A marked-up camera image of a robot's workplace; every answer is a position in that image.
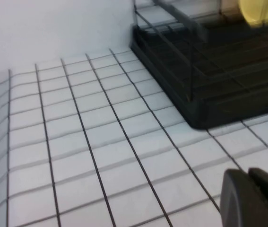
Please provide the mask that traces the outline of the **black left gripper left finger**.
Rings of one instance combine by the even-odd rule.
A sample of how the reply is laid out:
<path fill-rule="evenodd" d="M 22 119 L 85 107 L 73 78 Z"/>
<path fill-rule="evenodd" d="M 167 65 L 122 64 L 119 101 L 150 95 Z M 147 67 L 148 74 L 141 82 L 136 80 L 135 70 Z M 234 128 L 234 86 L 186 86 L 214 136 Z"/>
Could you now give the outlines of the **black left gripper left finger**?
<path fill-rule="evenodd" d="M 224 227 L 268 227 L 268 209 L 248 172 L 228 169 L 224 173 L 220 214 Z"/>

